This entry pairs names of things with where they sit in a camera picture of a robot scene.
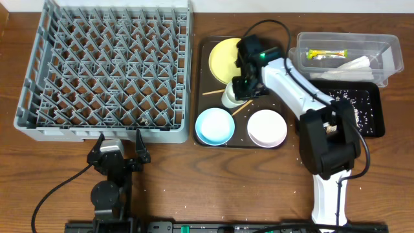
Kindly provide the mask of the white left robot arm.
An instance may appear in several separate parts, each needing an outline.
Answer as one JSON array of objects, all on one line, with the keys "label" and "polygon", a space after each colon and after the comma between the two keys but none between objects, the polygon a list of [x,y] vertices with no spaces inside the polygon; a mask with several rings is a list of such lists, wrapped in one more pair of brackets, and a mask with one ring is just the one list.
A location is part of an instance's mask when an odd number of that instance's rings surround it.
[{"label": "white left robot arm", "polygon": [[151,156],[142,134],[136,130],[135,156],[124,157],[120,139],[106,139],[101,134],[87,155],[89,167],[106,176],[91,191],[94,205],[93,232],[141,232],[139,218],[131,212],[133,174],[141,172]]}]

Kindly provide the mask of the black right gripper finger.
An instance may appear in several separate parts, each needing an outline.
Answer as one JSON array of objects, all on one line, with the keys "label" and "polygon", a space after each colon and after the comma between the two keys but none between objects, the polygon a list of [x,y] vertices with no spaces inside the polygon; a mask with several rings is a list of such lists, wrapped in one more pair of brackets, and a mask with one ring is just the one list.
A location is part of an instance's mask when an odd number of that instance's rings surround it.
[{"label": "black right gripper finger", "polygon": [[259,97],[269,95],[269,90],[259,80],[253,80],[249,84],[251,97]]},{"label": "black right gripper finger", "polygon": [[249,83],[246,78],[242,76],[235,76],[232,78],[232,87],[236,100],[249,99]]}]

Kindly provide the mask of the light blue bowl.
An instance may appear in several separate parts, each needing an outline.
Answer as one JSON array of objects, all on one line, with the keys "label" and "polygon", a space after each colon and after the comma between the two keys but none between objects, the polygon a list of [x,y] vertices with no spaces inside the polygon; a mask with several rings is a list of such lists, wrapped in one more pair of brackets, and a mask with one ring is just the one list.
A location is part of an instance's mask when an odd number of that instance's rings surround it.
[{"label": "light blue bowl", "polygon": [[227,143],[234,135],[235,122],[231,114],[221,108],[204,110],[196,119],[195,133],[198,139],[209,146]]}]

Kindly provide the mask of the cream plastic cup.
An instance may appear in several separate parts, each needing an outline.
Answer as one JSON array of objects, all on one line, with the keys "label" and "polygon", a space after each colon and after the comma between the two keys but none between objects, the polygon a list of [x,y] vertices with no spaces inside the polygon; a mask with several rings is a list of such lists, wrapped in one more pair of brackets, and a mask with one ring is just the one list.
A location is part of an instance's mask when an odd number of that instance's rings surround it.
[{"label": "cream plastic cup", "polygon": [[221,102],[223,106],[225,106],[226,108],[232,109],[232,108],[245,104],[246,100],[243,101],[243,100],[235,99],[233,84],[232,82],[229,82],[223,92],[223,95],[221,97]]}]

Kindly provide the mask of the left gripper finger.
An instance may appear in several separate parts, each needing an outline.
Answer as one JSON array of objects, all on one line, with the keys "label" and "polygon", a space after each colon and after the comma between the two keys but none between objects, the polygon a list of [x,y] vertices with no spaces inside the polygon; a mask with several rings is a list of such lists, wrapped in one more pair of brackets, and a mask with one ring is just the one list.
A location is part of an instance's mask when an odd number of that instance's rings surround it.
[{"label": "left gripper finger", "polygon": [[101,133],[96,144],[93,146],[92,150],[87,155],[87,163],[89,165],[97,165],[98,161],[100,160],[102,153],[100,151],[100,147],[102,142],[105,140],[104,135]]},{"label": "left gripper finger", "polygon": [[144,144],[142,134],[139,129],[136,130],[135,152],[140,163],[147,164],[151,162],[151,155]]}]

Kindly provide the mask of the pink bowl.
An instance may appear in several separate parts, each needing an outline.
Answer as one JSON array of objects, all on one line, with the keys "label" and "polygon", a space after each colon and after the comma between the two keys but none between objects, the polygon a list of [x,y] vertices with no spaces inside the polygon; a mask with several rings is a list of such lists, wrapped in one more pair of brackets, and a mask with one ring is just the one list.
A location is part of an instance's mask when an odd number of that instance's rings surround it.
[{"label": "pink bowl", "polygon": [[264,109],[255,112],[248,120],[247,133],[259,147],[274,148],[287,137],[287,123],[277,112]]}]

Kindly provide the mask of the white paper napkin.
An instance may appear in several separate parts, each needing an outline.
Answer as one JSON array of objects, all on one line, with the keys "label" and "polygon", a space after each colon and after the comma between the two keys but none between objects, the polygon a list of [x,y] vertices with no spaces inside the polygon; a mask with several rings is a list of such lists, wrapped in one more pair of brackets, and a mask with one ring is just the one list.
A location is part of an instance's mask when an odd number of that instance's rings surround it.
[{"label": "white paper napkin", "polygon": [[371,62],[367,56],[361,56],[335,69],[323,73],[310,73],[310,78],[350,82],[374,80],[370,64]]}]

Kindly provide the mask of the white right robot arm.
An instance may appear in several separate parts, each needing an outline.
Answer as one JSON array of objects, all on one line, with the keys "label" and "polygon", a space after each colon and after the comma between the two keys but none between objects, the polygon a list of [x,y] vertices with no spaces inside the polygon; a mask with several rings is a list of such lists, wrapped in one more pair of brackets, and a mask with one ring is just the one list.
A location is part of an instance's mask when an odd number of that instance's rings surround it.
[{"label": "white right robot arm", "polygon": [[361,154],[352,105],[313,86],[277,47],[264,49],[257,36],[236,45],[232,79],[236,100],[275,93],[298,120],[300,156],[314,180],[312,220],[320,225],[347,224],[344,195],[354,161]]}]

